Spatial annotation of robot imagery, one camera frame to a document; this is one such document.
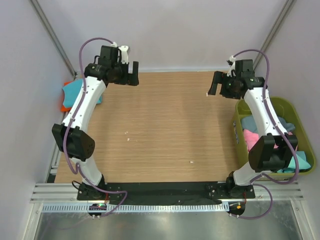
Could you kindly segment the grey blue t shirt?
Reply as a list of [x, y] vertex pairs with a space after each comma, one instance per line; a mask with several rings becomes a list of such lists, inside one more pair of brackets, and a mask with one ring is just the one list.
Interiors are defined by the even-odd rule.
[[[293, 123], [286, 122], [286, 120], [280, 116], [278, 117], [278, 119], [287, 132], [293, 132], [296, 129]], [[255, 134], [258, 133], [258, 128], [252, 115], [242, 118], [240, 122], [243, 130], [249, 130], [250, 132]]]

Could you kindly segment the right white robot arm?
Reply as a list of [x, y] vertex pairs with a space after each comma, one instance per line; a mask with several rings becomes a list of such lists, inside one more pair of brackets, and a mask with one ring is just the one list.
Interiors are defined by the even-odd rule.
[[295, 157], [298, 139], [290, 135], [281, 124], [269, 97], [267, 79], [256, 77], [253, 60], [237, 60], [231, 56], [227, 61], [228, 72], [216, 71], [208, 95], [215, 95], [218, 85], [220, 95], [228, 99], [243, 99], [255, 121], [259, 139], [248, 152], [248, 162], [233, 173], [233, 181], [225, 185], [225, 192], [237, 198], [243, 186], [266, 177], [270, 173], [287, 168]]

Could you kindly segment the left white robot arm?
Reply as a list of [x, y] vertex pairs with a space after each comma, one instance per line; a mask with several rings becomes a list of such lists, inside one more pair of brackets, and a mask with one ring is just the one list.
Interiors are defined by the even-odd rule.
[[88, 126], [99, 98], [109, 84], [138, 86], [139, 63], [129, 63], [127, 45], [103, 45], [97, 62], [88, 64], [75, 103], [60, 124], [54, 124], [52, 134], [67, 164], [74, 174], [81, 174], [88, 193], [101, 200], [106, 194], [103, 174], [98, 170], [93, 154], [95, 141], [88, 135]]

